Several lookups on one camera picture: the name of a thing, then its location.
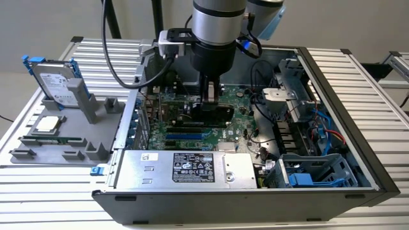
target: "black cable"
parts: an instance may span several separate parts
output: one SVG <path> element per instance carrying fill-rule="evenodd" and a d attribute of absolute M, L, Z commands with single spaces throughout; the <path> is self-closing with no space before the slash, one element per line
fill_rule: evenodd
<path fill-rule="evenodd" d="M 255 131 L 256 131 L 256 130 L 253 130 L 253 132 L 252 132 L 251 135 L 249 135 L 249 140 L 251 140 L 253 143 L 256 143 L 256 144 L 263 144 L 263 143 L 271 142 L 272 140 L 276 140 L 276 138 L 273 138 L 273 139 L 269 139 L 269 140 L 267 140 L 267 141 L 255 141 L 255 140 L 252 139 L 252 136 L 253 136 Z"/>
<path fill-rule="evenodd" d="M 145 83 L 139 84 L 139 85 L 128 85 L 128 84 L 125 84 L 123 82 L 123 80 L 120 79 L 120 77 L 117 76 L 117 74 L 115 72 L 115 69 L 113 69 L 113 66 L 112 66 L 112 63 L 111 63 L 111 58 L 109 58 L 109 55 L 108 55 L 107 35 L 105 35 L 107 3 L 108 3 L 108 0 L 104 0 L 104 4 L 103 4 L 103 19 L 102 19 L 103 50 L 104 50 L 104 55 L 105 55 L 105 59 L 107 59 L 107 65 L 108 65 L 108 68 L 111 70 L 111 73 L 112 73 L 112 76 L 113 76 L 115 80 L 117 81 L 117 83 L 125 89 L 131 89 L 131 90 L 140 89 L 143 87 L 147 87 L 168 71 L 171 65 L 172 65 L 172 63 L 175 61 L 175 58 L 173 57 L 168 57 L 167 64 L 165 64 L 164 68 L 157 73 L 157 75 L 151 80 L 148 80 Z"/>
<path fill-rule="evenodd" d="M 405 106 L 405 104 L 407 104 L 407 102 L 408 102 L 408 99 L 409 99 L 409 94 L 408 94 L 408 96 L 407 96 L 407 98 L 404 99 L 404 102 L 403 102 L 403 104 L 401 104 L 401 108 Z"/>
<path fill-rule="evenodd" d="M 3 118 L 4 120 L 10 121 L 10 122 L 15 122 L 12 119 L 8 119 L 7 117 L 0 115 L 0 118 Z"/>
<path fill-rule="evenodd" d="M 255 71 L 255 68 L 256 68 L 257 64 L 260 64 L 260 63 L 267 63 L 269 65 L 271 73 L 272 73 L 272 78 L 275 76 L 275 67 L 273 67 L 273 65 L 267 60 L 259 60 L 259 61 L 253 62 L 252 67 L 251 67 L 251 87 L 252 88 L 253 88 L 253 73 L 257 71 L 257 70 Z"/>
<path fill-rule="evenodd" d="M 253 95 L 251 96 L 251 103 L 252 103 L 252 97 L 255 97 L 255 96 L 260 96 L 260 95 L 256 94 L 256 93 L 253 93 Z M 275 123 L 275 121 L 261 112 L 261 109 L 260 109 L 259 106 L 257 106 L 256 100 L 255 100 L 253 104 L 255 104 L 255 106 L 256 106 L 256 109 L 259 110 L 259 113 L 265 117 L 265 119 L 267 119 L 271 123 Z"/>
<path fill-rule="evenodd" d="M 188 27 L 189 21 L 192 20 L 193 14 L 191 14 L 191 16 L 188 17 L 188 20 L 185 22 L 185 28 Z"/>

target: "robotic arm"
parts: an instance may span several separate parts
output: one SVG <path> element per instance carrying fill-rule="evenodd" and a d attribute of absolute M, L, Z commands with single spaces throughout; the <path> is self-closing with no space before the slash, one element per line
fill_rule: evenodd
<path fill-rule="evenodd" d="M 193 0 L 192 29 L 161 32 L 159 46 L 164 57 L 169 50 L 184 55 L 184 45 L 191 43 L 191 63 L 200 73 L 201 110 L 219 106 L 220 76 L 232 68 L 236 48 L 251 57 L 260 57 L 257 36 L 269 39 L 283 3 L 284 0 Z M 257 44 L 257 55 L 245 49 L 243 40 Z"/>

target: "gray component tray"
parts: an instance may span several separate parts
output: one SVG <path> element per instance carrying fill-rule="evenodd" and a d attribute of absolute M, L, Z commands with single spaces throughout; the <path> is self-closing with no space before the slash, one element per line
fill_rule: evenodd
<path fill-rule="evenodd" d="M 109 159 L 109 152 L 112 149 L 113 139 L 116 135 L 116 130 L 119 127 L 120 119 L 123 113 L 108 114 L 104 102 L 98 102 L 96 109 L 96 123 L 90 124 L 86 118 L 86 115 L 80 109 L 76 108 L 66 108 L 62 111 L 50 111 L 44 109 L 42 114 L 39 115 L 39 119 L 36 120 L 30 132 L 28 136 L 32 136 L 32 132 L 36 129 L 36 126 L 44 116 L 66 116 L 67 120 L 62 123 L 59 127 L 58 136 L 50 137 L 71 137 L 71 138 L 84 138 L 87 142 L 92 143 L 95 147 L 100 146 L 100 143 L 104 146 L 104 149 L 108 151 L 107 157 L 99 160 L 91 160 L 87 155 L 87 144 L 83 146 L 72 145 L 28 145 L 20 144 L 16 150 L 28 150 L 31 149 L 36 155 L 34 158 L 20 158 L 18 159 L 15 156 L 11 159 L 12 163 L 20 164 L 72 164 L 72 165 L 98 165 L 100 163 L 107 163 Z M 78 152 L 80 151 L 84 155 L 83 160 L 67 160 L 63 156 L 64 152 Z"/>

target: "blue latch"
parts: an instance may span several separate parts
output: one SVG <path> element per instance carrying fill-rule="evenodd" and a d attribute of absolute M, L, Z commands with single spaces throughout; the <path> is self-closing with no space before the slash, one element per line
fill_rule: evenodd
<path fill-rule="evenodd" d="M 103 176 L 104 175 L 104 168 L 103 167 L 92 167 L 90 175 L 91 176 Z"/>
<path fill-rule="evenodd" d="M 288 177 L 292 186 L 313 186 L 313 179 L 309 173 L 293 173 Z"/>
<path fill-rule="evenodd" d="M 319 135 L 321 139 L 327 138 L 325 132 L 324 132 L 324 126 L 320 124 L 317 129 Z"/>
<path fill-rule="evenodd" d="M 42 63 L 46 61 L 46 57 L 32 57 L 28 61 L 35 63 Z"/>

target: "black power cable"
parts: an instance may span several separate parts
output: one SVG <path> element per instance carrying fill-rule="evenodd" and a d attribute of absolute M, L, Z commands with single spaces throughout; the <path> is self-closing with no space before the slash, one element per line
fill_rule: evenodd
<path fill-rule="evenodd" d="M 191 14 L 191 16 L 188 17 L 188 20 L 185 22 L 185 28 L 188 27 L 189 21 L 192 20 L 193 14 Z"/>
<path fill-rule="evenodd" d="M 147 87 L 160 76 L 164 75 L 164 73 L 168 71 L 173 61 L 175 61 L 175 57 L 168 57 L 167 58 L 167 64 L 164 66 L 164 68 L 161 69 L 161 71 L 157 73 L 157 75 L 148 80 L 145 83 L 139 84 L 139 85 L 128 85 L 123 82 L 123 80 L 120 79 L 120 77 L 117 76 L 112 63 L 111 63 L 111 58 L 108 55 L 108 47 L 107 47 L 107 35 L 105 35 L 105 18 L 107 18 L 107 5 L 108 5 L 108 1 L 109 0 L 104 0 L 104 4 L 103 4 L 103 19 L 102 19 L 102 37 L 103 37 L 103 50 L 104 50 L 104 55 L 105 55 L 105 59 L 107 59 L 107 65 L 108 68 L 111 70 L 112 76 L 115 78 L 115 80 L 117 81 L 117 83 L 125 88 L 125 89 L 140 89 L 143 87 Z"/>
<path fill-rule="evenodd" d="M 12 119 L 8 119 L 7 117 L 0 115 L 0 118 L 3 118 L 4 120 L 10 121 L 10 122 L 15 122 Z"/>
<path fill-rule="evenodd" d="M 273 139 L 269 139 L 269 140 L 267 140 L 267 141 L 255 141 L 255 140 L 252 139 L 252 136 L 253 136 L 255 131 L 256 131 L 256 130 L 253 130 L 253 132 L 252 132 L 251 135 L 249 135 L 249 140 L 251 140 L 253 143 L 256 143 L 256 144 L 263 144 L 263 143 L 271 142 L 272 140 L 276 140 L 276 138 L 273 138 Z"/>

